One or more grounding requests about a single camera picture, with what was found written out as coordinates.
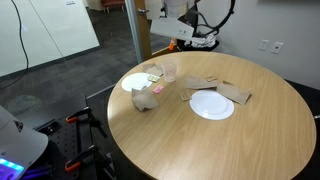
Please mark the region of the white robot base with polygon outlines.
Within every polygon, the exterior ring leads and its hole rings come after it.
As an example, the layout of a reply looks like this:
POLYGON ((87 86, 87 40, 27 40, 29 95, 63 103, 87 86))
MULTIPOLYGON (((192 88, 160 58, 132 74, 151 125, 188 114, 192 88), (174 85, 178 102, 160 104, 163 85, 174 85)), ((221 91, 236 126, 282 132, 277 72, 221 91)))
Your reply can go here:
POLYGON ((0 180, 18 180, 43 154, 48 137, 0 106, 0 180))

